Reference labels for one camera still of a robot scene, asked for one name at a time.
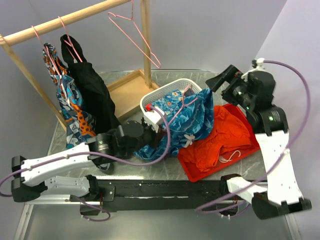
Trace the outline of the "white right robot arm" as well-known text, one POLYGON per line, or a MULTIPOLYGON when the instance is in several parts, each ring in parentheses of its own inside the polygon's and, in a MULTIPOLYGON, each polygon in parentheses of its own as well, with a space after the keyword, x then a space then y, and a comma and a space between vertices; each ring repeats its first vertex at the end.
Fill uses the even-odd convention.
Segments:
POLYGON ((290 155, 293 140, 289 137, 286 114, 273 104, 276 87, 273 75, 261 63, 246 73, 230 65, 206 81, 213 92, 224 83, 228 86, 221 92, 223 100, 246 111, 262 153, 267 187, 260 186, 258 181, 247 181, 239 174, 222 176, 218 188, 221 197, 196 211, 209 214, 210 207, 235 196, 249 203, 260 220, 311 210, 312 202, 303 196, 295 177, 290 155))

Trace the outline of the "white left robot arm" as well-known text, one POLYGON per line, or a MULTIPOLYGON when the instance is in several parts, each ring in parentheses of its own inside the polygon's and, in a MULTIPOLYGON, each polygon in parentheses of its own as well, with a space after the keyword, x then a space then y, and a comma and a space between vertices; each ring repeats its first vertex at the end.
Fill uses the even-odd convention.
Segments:
POLYGON ((42 158, 12 158, 14 179, 11 195, 17 203, 36 200, 43 195, 72 195, 94 201, 101 193, 95 176, 65 177, 60 173, 80 168, 107 168, 119 159, 128 159, 146 145, 155 145, 165 135, 160 127, 128 121, 100 133, 71 149, 42 158))

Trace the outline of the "blue shark print shorts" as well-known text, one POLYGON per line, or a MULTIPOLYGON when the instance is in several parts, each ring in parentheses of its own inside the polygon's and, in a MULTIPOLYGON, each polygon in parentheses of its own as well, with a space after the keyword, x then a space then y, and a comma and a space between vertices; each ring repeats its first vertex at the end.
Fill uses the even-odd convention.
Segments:
POLYGON ((180 148, 191 146, 194 141, 208 137, 214 126, 213 93, 205 88, 191 94, 182 94, 182 100, 166 115, 170 129, 168 153, 177 156, 180 148))

